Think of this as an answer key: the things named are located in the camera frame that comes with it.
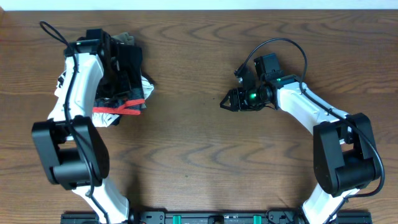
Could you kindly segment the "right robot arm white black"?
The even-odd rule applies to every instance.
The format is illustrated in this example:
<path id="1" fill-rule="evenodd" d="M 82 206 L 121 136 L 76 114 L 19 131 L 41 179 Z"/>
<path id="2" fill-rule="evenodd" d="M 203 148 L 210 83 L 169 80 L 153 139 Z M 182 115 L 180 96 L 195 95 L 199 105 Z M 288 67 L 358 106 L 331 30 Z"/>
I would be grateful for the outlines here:
<path id="1" fill-rule="evenodd" d="M 292 115 L 312 134 L 317 185 L 301 206 L 297 223 L 335 222 L 348 199 L 360 197 L 359 191 L 372 181 L 385 180 L 369 118 L 332 107 L 296 75 L 231 89 L 220 107 L 229 111 L 274 107 Z"/>

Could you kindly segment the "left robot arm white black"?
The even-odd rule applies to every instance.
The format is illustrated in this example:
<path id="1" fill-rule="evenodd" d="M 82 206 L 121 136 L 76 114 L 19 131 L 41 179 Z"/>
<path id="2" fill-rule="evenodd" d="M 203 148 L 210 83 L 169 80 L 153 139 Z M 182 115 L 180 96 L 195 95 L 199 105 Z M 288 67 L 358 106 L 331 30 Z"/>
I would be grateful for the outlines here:
<path id="1" fill-rule="evenodd" d="M 46 121 L 32 127 L 32 139 L 50 183 L 81 196 L 100 223 L 127 223 L 129 201 L 109 177 L 108 150 L 92 122 L 98 91 L 114 90 L 111 36 L 91 29 L 64 51 L 62 89 Z"/>

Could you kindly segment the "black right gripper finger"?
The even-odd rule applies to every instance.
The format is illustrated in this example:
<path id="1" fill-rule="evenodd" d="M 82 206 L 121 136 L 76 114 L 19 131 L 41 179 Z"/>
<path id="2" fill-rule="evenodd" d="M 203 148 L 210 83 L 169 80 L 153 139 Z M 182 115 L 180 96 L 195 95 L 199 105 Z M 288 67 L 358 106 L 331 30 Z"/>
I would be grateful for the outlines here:
<path id="1" fill-rule="evenodd" d="M 229 90 L 222 101 L 228 101 L 232 95 L 232 90 Z"/>
<path id="2" fill-rule="evenodd" d="M 221 102 L 220 102 L 220 107 L 223 108 L 223 109 L 226 109 L 226 110 L 228 110 L 228 111 L 231 111 L 231 107 L 225 105 L 225 103 L 226 103 L 226 101 L 224 101 L 224 100 L 221 101 Z"/>

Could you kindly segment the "black shorts with grey waistband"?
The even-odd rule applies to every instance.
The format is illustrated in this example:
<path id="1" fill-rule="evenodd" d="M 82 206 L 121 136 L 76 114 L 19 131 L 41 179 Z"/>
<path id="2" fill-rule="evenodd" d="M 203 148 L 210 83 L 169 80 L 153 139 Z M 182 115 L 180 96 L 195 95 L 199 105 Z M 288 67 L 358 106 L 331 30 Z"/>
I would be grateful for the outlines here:
<path id="1" fill-rule="evenodd" d="M 142 50 L 135 45 L 111 46 L 97 87 L 94 113 L 139 115 L 145 103 L 141 78 Z"/>

